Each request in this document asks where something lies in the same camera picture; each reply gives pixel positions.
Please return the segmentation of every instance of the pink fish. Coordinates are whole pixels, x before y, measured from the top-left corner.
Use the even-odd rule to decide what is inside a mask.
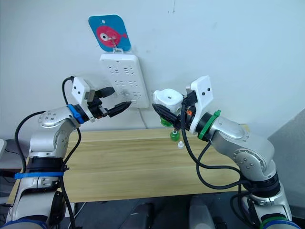
[[[112,48],[114,47],[113,41],[116,45],[118,45],[122,37],[127,38],[126,34],[120,35],[116,30],[107,25],[102,25],[98,27],[96,30],[96,34],[100,42]]]

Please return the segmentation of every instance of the electrical outlet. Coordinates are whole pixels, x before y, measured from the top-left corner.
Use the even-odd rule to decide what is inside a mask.
[[[131,101],[130,107],[134,108],[149,106],[139,59],[135,55],[104,53],[100,60],[107,78],[122,102]]]

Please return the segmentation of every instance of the white bottle cap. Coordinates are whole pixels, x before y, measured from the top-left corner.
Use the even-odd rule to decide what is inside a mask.
[[[178,148],[183,149],[183,147],[184,147],[183,141],[178,142]]]

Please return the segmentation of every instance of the fish sticker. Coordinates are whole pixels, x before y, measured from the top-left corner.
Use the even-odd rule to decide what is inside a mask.
[[[130,50],[130,41],[120,16],[91,16],[88,22],[98,44],[103,50],[112,52],[115,46],[124,51]]]
[[[107,25],[102,25],[98,27],[96,30],[96,34],[100,42],[112,48],[114,47],[113,43],[115,43],[116,46],[118,46],[122,38],[127,39],[126,34],[120,35],[116,30],[114,30],[113,28]]]

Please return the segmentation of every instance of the blue band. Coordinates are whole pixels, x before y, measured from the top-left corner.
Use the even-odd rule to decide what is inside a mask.
[[[45,222],[37,221],[37,220],[30,220],[30,219],[18,219],[15,221],[10,221],[10,222],[7,222],[6,224],[4,224],[3,226],[8,226],[8,225],[15,224],[15,223],[34,223],[34,224],[41,226],[42,229],[47,229],[47,225]]]
[[[61,177],[63,172],[34,172],[34,173],[16,173],[15,179],[21,179],[25,177]]]
[[[76,118],[76,120],[80,123],[80,124],[83,124],[84,123],[84,120],[83,118],[81,117],[81,114],[73,107],[72,104],[68,104],[67,107],[70,109],[70,111],[72,112],[73,114],[73,117]]]
[[[266,223],[264,225],[264,229],[272,226],[272,225],[275,225],[275,224],[286,224],[286,225],[290,225],[292,227],[295,227],[295,228],[298,228],[298,229],[301,229],[298,225],[296,225],[295,223],[291,222],[291,221],[287,221],[287,220],[273,220],[273,221],[270,221],[268,223]]]

